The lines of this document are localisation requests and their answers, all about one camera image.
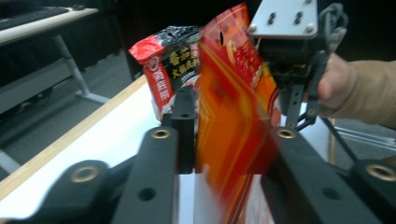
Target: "person's hand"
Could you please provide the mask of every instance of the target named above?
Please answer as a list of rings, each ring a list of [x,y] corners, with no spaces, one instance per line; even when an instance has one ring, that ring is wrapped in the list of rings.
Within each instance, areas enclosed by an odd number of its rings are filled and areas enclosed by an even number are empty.
[[[318,84],[319,103],[332,109],[340,108],[355,87],[356,75],[352,65],[332,54]]]

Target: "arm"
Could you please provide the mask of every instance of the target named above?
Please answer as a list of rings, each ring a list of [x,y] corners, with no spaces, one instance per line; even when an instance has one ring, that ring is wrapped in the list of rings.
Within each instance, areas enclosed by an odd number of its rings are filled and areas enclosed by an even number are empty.
[[[396,61],[347,63],[334,54],[318,94],[322,117],[396,127]]]

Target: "black cable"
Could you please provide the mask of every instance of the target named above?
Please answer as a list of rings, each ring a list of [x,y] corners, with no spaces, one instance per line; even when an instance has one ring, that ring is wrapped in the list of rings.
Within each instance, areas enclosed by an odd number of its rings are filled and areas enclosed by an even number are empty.
[[[332,124],[329,122],[328,119],[321,118],[323,122],[326,124],[332,135],[337,139],[338,143],[343,147],[344,151],[346,154],[349,156],[350,159],[352,159],[354,162],[358,160],[356,157],[355,153],[353,153],[352,149],[347,145],[347,143],[344,141],[344,139],[341,137],[341,135],[337,132],[337,130],[332,126]]]

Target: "beige sleeve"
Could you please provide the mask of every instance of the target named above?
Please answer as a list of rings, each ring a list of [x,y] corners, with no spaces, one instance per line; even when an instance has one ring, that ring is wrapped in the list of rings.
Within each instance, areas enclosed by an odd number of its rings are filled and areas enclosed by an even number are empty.
[[[321,116],[396,127],[396,61],[358,61],[355,87],[343,106],[323,106]]]

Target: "orange package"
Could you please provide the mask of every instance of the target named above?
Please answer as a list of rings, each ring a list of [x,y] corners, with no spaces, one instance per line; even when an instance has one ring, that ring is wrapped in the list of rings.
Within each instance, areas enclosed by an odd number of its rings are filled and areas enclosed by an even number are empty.
[[[277,155],[278,92],[248,24],[243,3],[201,30],[194,223],[244,223],[253,180]]]

